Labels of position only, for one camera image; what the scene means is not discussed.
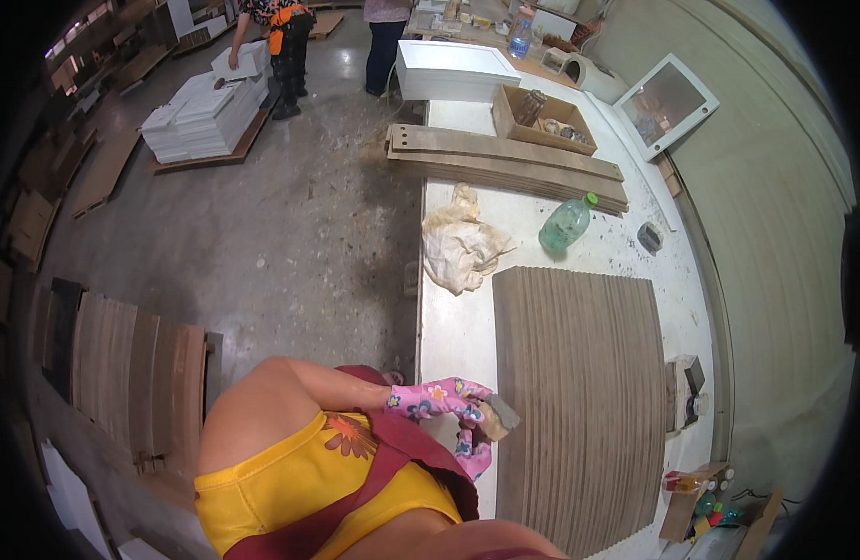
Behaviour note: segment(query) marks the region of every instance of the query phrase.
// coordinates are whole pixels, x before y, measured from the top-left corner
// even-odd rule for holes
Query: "orange vest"
[[[272,55],[280,54],[280,46],[283,44],[284,31],[281,28],[290,21],[290,18],[295,15],[305,14],[305,6],[301,4],[293,4],[286,8],[281,8],[276,14],[271,16],[268,23],[271,24],[271,30],[267,36],[267,48]]]

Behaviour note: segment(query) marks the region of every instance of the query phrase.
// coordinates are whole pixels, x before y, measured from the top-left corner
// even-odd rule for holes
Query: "crumpled plastic bag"
[[[498,257],[517,248],[510,235],[482,223],[479,215],[476,191],[469,183],[458,183],[451,206],[424,218],[424,269],[455,296],[480,287],[482,277],[495,272]]]

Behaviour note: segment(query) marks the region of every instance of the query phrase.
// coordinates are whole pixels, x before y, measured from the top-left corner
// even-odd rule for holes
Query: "sanding sponge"
[[[480,411],[483,416],[480,430],[493,442],[502,439],[520,425],[520,416],[497,393],[488,395],[480,402]]]

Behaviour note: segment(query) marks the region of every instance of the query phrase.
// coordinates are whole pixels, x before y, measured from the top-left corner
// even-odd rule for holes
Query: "gloved hand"
[[[491,465],[491,443],[482,441],[473,445],[474,433],[469,428],[458,432],[458,447],[455,448],[455,461],[461,465],[471,480],[476,482],[480,475]]]
[[[469,427],[475,427],[482,421],[477,401],[490,393],[488,387],[460,377],[423,385],[392,385],[384,412],[414,421],[454,412]]]

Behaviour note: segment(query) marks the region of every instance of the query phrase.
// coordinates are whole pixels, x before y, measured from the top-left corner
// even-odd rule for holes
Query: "yellow shirt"
[[[249,535],[299,521],[361,487],[376,451],[365,415],[321,411],[308,426],[260,454],[194,479],[203,532],[224,556]],[[462,522],[448,490],[410,462],[377,496],[346,515],[314,557],[336,558],[380,525],[417,508]]]

